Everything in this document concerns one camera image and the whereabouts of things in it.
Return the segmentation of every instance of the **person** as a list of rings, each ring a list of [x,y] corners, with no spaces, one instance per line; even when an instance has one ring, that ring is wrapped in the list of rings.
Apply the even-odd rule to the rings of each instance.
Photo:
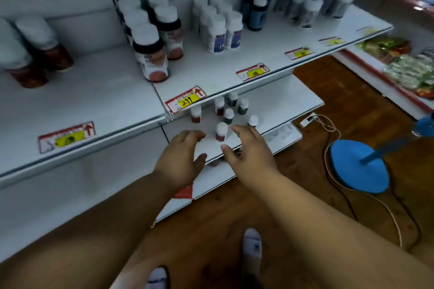
[[[434,288],[434,272],[427,265],[279,173],[256,129],[232,129],[241,139],[243,152],[237,157],[222,145],[226,161],[268,207],[325,287]],[[194,160],[194,150],[204,137],[199,131],[181,132],[163,151],[151,174],[4,261],[0,288],[109,288],[160,210],[203,169],[207,156]],[[260,236],[248,230],[244,242],[244,285],[261,288]],[[148,288],[165,289],[165,274],[164,269],[155,270]]]

